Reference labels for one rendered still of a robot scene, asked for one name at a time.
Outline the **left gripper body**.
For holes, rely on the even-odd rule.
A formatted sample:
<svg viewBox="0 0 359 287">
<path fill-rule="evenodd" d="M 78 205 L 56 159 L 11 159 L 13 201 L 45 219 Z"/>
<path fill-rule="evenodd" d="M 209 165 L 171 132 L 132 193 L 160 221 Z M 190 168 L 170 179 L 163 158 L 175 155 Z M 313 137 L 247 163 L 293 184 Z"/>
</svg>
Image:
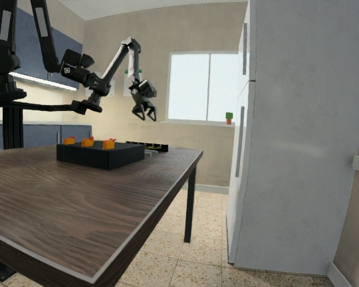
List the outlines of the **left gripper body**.
<svg viewBox="0 0 359 287">
<path fill-rule="evenodd" d="M 135 96 L 135 97 L 136 97 L 136 96 Z M 149 103 L 149 102 L 143 102 L 143 101 L 137 102 L 136 99 L 135 99 L 135 97 L 134 97 L 134 101 L 135 101 L 136 105 L 133 107 L 133 110 L 134 110 L 136 107 L 138 107 L 139 104 L 143 104 L 143 107 L 145 108 L 145 109 L 144 109 L 145 112 L 147 111 L 148 108 L 151 110 L 153 107 L 155 107 L 155 106 L 153 106 L 152 103 Z M 133 111 L 133 110 L 132 110 L 132 111 Z M 150 110 L 148 110 L 148 111 L 150 111 Z"/>
</svg>

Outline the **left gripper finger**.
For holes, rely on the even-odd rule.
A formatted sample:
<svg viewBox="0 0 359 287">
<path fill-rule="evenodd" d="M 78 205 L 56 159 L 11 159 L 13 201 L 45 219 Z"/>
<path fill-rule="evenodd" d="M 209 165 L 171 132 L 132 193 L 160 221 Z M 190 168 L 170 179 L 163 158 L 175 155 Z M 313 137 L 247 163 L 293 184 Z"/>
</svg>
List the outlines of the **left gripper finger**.
<svg viewBox="0 0 359 287">
<path fill-rule="evenodd" d="M 138 114 L 138 112 L 141 110 L 141 112 L 142 112 L 142 115 L 143 115 L 143 117 L 141 117 L 139 114 Z M 145 120 L 146 118 L 145 118 L 145 113 L 144 113 L 144 107 L 143 107 L 143 105 L 142 104 L 140 104 L 138 107 L 136 107 L 133 111 L 132 111 L 132 113 L 133 114 L 135 114 L 137 117 L 139 117 L 141 120 Z"/>
<path fill-rule="evenodd" d="M 151 116 L 152 112 L 154 112 L 154 118 Z M 155 122 L 156 121 L 156 107 L 153 107 L 146 115 Z"/>
</svg>

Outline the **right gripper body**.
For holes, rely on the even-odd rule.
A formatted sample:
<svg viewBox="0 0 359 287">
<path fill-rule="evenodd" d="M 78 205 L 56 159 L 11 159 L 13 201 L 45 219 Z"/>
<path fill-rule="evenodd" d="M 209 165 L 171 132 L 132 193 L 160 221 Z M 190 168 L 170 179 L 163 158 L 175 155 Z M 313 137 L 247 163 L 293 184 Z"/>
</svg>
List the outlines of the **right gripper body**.
<svg viewBox="0 0 359 287">
<path fill-rule="evenodd" d="M 75 69 L 76 70 L 76 69 Z M 74 72 L 75 72 L 74 70 Z M 92 73 L 90 73 L 89 70 L 86 71 L 85 75 L 84 76 L 81 76 L 81 75 L 78 75 L 78 74 L 75 74 L 73 72 L 73 75 L 72 75 L 72 80 L 75 81 L 75 82 L 79 82 L 81 83 L 85 88 L 88 88 L 87 84 L 88 84 L 88 81 L 92 75 Z M 90 76 L 89 76 L 89 75 Z"/>
</svg>

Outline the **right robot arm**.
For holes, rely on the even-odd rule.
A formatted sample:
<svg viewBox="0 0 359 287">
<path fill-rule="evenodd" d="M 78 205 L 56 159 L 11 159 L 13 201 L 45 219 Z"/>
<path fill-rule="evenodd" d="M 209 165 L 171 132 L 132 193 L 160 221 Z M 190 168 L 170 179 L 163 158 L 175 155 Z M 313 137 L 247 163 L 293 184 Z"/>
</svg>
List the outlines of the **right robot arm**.
<svg viewBox="0 0 359 287">
<path fill-rule="evenodd" d="M 75 70 L 74 67 L 69 66 L 72 65 L 77 66 L 75 74 L 84 76 L 87 68 L 94 64 L 93 58 L 87 54 L 81 55 L 73 50 L 66 49 L 60 65 L 53 39 L 47 2 L 46 0 L 30 1 L 45 70 L 50 73 L 61 73 L 61 76 L 72 80 Z M 16 19 L 17 0 L 0 0 L 0 96 L 24 92 L 22 88 L 17 88 L 16 82 L 13 81 L 13 75 L 10 74 L 16 70 L 15 68 L 21 68 L 19 57 L 16 55 Z"/>
</svg>

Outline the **black vertical panel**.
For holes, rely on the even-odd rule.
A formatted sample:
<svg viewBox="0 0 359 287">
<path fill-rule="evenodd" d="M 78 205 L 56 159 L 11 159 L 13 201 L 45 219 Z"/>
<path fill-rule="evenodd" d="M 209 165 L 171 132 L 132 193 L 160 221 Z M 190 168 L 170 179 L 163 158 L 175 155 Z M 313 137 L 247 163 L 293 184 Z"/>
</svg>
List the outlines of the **black vertical panel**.
<svg viewBox="0 0 359 287">
<path fill-rule="evenodd" d="M 156 144 L 156 143 L 142 143 L 142 142 L 129 142 L 129 141 L 126 141 L 126 143 L 128 144 L 142 144 L 142 145 L 146 145 L 146 147 L 150 147 L 152 146 L 152 144 L 154 145 L 154 148 L 157 148 L 157 147 L 162 147 L 161 149 L 149 149 L 149 150 L 156 150 L 156 151 L 164 151 L 164 152 L 168 152 L 168 144 L 167 145 L 164 145 L 164 144 Z"/>
</svg>

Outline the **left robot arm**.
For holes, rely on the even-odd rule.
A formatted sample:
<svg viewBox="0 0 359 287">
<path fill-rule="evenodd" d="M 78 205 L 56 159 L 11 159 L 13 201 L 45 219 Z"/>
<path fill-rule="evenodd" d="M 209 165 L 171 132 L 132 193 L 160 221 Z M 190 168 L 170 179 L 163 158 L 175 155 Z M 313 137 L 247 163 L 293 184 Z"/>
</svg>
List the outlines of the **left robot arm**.
<svg viewBox="0 0 359 287">
<path fill-rule="evenodd" d="M 140 48 L 140 49 L 139 49 Z M 125 56 L 129 53 L 129 68 L 128 68 L 128 79 L 126 86 L 131 90 L 130 93 L 137 102 L 149 102 L 149 98 L 156 97 L 157 91 L 153 87 L 152 83 L 147 79 L 140 81 L 139 76 L 139 54 L 141 53 L 140 44 L 135 40 L 134 37 L 128 37 L 125 41 L 121 42 L 120 49 L 110 66 L 107 68 L 104 75 L 100 78 L 106 84 L 104 90 L 93 90 L 90 97 L 83 101 L 90 102 L 99 106 L 101 97 L 106 97 L 110 92 L 110 81 L 117 71 L 118 67 L 124 60 Z M 130 80 L 131 79 L 131 80 Z M 136 79 L 136 80 L 135 80 Z M 141 92 L 142 91 L 142 92 Z M 139 94 L 140 93 L 140 94 Z M 89 100 L 89 101 L 88 101 Z M 100 107 L 100 106 L 99 106 Z M 100 107 L 102 108 L 102 107 Z"/>
</svg>

